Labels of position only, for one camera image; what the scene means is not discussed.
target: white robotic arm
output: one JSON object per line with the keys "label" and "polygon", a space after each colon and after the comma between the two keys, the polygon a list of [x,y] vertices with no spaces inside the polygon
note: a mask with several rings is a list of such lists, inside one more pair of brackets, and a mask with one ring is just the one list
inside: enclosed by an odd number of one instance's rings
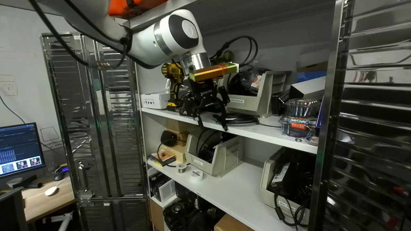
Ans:
{"label": "white robotic arm", "polygon": [[145,68],[176,57],[181,58],[186,73],[209,67],[200,31],[189,11],[176,11],[142,31],[131,32],[107,16],[108,0],[29,2],[54,9],[80,32],[118,52],[123,52],[125,41],[131,43],[127,56]]}

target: monitor screen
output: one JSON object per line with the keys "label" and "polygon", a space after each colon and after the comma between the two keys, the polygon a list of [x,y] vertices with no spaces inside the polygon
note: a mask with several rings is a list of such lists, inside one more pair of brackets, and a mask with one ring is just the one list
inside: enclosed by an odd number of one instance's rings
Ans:
{"label": "monitor screen", "polygon": [[0,127],[0,177],[44,166],[36,124]]}

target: desk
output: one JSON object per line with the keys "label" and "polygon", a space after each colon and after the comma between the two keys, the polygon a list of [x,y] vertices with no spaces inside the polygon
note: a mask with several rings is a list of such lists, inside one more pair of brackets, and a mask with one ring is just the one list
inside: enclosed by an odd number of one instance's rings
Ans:
{"label": "desk", "polygon": [[[58,185],[59,192],[51,197],[46,197],[44,193],[55,185]],[[69,177],[62,181],[44,183],[42,188],[40,189],[23,190],[22,195],[24,201],[24,215],[27,222],[33,222],[74,203],[74,194]]]}

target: robotic arm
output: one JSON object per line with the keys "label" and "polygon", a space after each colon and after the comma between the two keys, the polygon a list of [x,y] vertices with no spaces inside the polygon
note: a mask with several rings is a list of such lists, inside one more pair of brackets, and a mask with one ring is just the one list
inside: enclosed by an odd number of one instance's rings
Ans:
{"label": "robotic arm", "polygon": [[181,57],[186,75],[211,66],[189,11],[176,11],[148,29],[132,32],[107,14],[108,0],[29,0],[32,5],[37,2],[60,13],[77,31],[114,50],[123,52],[125,41],[130,43],[127,56],[145,68],[176,57]]}

